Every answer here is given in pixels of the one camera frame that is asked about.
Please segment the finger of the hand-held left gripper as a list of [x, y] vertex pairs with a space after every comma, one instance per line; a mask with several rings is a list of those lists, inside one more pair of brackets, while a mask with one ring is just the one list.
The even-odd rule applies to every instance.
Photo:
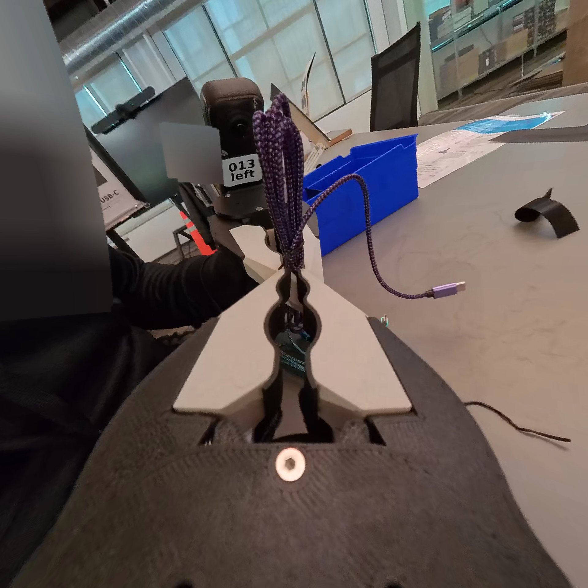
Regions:
[[314, 213], [303, 229], [304, 268], [324, 282], [318, 218]]
[[241, 253], [249, 277], [262, 283], [283, 269], [282, 257], [270, 247], [268, 232], [256, 225], [242, 224], [229, 230]]

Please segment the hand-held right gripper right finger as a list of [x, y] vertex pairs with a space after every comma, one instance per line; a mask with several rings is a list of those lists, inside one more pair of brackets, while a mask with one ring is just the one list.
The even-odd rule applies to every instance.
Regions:
[[307, 270], [302, 283], [318, 325], [307, 357], [319, 416], [339, 428], [349, 420], [409, 413], [412, 403], [367, 315]]

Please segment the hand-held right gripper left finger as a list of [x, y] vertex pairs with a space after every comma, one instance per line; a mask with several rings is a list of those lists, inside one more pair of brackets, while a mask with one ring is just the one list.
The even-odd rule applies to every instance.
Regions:
[[224, 311], [198, 356], [173, 408], [230, 420], [243, 431], [271, 435], [282, 399], [281, 305], [291, 273], [280, 270]]

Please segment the person's left forearm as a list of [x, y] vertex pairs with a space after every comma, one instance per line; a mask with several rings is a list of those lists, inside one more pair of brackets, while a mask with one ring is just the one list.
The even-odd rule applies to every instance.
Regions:
[[239, 256], [218, 249], [178, 264], [109, 248], [114, 308], [148, 330], [200, 327], [257, 287]]

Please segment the orange traffic cone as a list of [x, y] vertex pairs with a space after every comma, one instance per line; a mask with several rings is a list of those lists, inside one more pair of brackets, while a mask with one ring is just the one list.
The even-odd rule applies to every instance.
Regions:
[[189, 236], [194, 241], [199, 253], [202, 254], [203, 256], [209, 256], [209, 255], [214, 254], [216, 252], [216, 249], [212, 249], [205, 242], [202, 235], [198, 231], [196, 225], [189, 219], [187, 214], [181, 210], [179, 211], [179, 214], [180, 214], [182, 220], [184, 221], [185, 226], [187, 228], [187, 231], [189, 233]]

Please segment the dark display screen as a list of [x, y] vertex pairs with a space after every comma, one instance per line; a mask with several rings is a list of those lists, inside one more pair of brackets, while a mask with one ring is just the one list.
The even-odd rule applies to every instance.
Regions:
[[136, 104], [139, 95], [126, 105], [133, 111], [121, 118], [97, 140], [151, 206], [180, 198], [177, 179], [168, 178], [159, 125], [162, 122], [204, 125], [201, 101], [191, 81], [184, 77], [164, 92]]

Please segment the black webcam bar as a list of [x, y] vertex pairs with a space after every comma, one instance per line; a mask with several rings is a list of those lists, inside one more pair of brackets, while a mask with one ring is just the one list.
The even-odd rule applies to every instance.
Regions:
[[128, 120], [134, 119], [155, 96], [154, 87], [149, 86], [127, 102], [118, 104], [110, 114], [92, 125], [92, 133], [95, 135], [106, 134]]

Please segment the white printed sign board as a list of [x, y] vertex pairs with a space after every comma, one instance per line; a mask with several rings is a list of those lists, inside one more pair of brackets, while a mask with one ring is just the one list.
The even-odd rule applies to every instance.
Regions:
[[91, 150], [105, 229], [108, 231], [151, 205], [87, 127], [85, 134]]

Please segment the black office chair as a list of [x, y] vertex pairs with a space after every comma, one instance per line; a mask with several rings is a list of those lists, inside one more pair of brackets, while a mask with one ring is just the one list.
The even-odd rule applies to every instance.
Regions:
[[421, 25], [371, 57], [370, 131], [417, 126]]

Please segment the white printed paper sheet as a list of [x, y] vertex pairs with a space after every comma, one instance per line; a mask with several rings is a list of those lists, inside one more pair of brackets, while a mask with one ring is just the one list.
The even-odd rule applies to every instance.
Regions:
[[454, 129], [417, 145], [417, 185], [420, 189], [501, 147], [500, 133]]

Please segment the blue printed paper sheet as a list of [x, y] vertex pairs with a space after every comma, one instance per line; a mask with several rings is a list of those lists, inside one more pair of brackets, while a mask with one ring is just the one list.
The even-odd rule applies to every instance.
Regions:
[[477, 135], [501, 135], [515, 130], [535, 129], [565, 111], [542, 112], [535, 115], [501, 115], [469, 122], [455, 130], [467, 131]]

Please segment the black curved plastic strip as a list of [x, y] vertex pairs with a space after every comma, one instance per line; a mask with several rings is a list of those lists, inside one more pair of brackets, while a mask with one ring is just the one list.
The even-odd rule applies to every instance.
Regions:
[[552, 199], [552, 191], [550, 187], [541, 197], [521, 206], [515, 211], [514, 217], [521, 223], [532, 223], [543, 217], [551, 224], [559, 239], [579, 231], [579, 225], [567, 207]]

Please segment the dark desk mat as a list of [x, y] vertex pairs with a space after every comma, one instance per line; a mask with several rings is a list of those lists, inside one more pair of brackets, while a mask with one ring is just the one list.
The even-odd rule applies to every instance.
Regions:
[[511, 130], [491, 139], [497, 143], [575, 143], [587, 142], [587, 125], [562, 128]]

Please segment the storage shelves with boxes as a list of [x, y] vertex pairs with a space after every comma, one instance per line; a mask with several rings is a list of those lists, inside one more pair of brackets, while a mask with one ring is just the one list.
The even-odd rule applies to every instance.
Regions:
[[440, 102], [567, 30], [570, 1], [426, 1]]

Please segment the silver ventilation duct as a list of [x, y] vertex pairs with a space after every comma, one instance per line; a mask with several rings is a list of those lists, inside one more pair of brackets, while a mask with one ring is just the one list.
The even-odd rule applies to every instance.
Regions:
[[180, 16], [203, 1], [115, 1], [60, 41], [70, 77], [94, 69], [149, 28]]

